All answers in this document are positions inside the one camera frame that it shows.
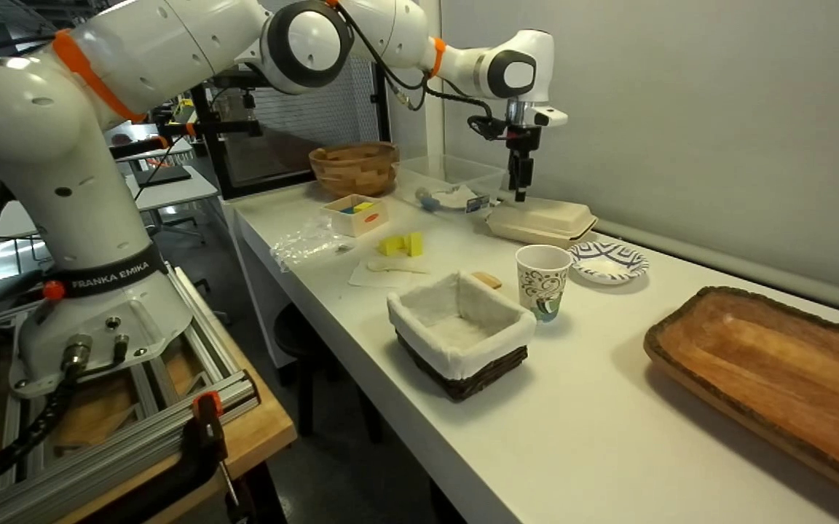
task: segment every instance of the white plate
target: white plate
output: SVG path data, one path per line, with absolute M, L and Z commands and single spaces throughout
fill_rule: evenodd
M 571 254 L 571 271 L 601 286 L 622 286 L 646 271 L 643 255 L 618 242 L 582 242 Z

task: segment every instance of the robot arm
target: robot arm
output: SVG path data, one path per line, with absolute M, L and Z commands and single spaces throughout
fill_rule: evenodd
M 56 388 L 67 350 L 114 369 L 158 357 L 188 310 L 108 153 L 104 128 L 242 60 L 289 94 L 331 80 L 351 30 L 386 66 L 420 66 L 468 96 L 507 98 L 509 187 L 525 194 L 547 105 L 554 40 L 519 31 L 491 48 L 424 34 L 410 0 L 325 0 L 268 12 L 255 0 L 127 0 L 27 57 L 0 64 L 0 181 L 53 254 L 53 293 L 19 322 L 19 396 Z

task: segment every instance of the white wall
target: white wall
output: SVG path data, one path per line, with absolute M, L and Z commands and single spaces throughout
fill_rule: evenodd
M 458 47 L 555 34 L 539 194 L 839 286 L 839 0 L 451 0 Z M 504 163 L 449 108 L 445 147 Z

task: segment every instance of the plate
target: plate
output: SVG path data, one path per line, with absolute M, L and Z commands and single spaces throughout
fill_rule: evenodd
M 571 271 L 601 286 L 627 286 L 646 274 L 643 255 L 618 242 L 586 242 L 573 245 L 571 254 Z

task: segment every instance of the small bowl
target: small bowl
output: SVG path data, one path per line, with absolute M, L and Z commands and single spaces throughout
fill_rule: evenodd
M 643 255 L 618 242 L 582 242 L 573 245 L 571 254 L 571 271 L 596 286 L 627 286 L 646 274 Z

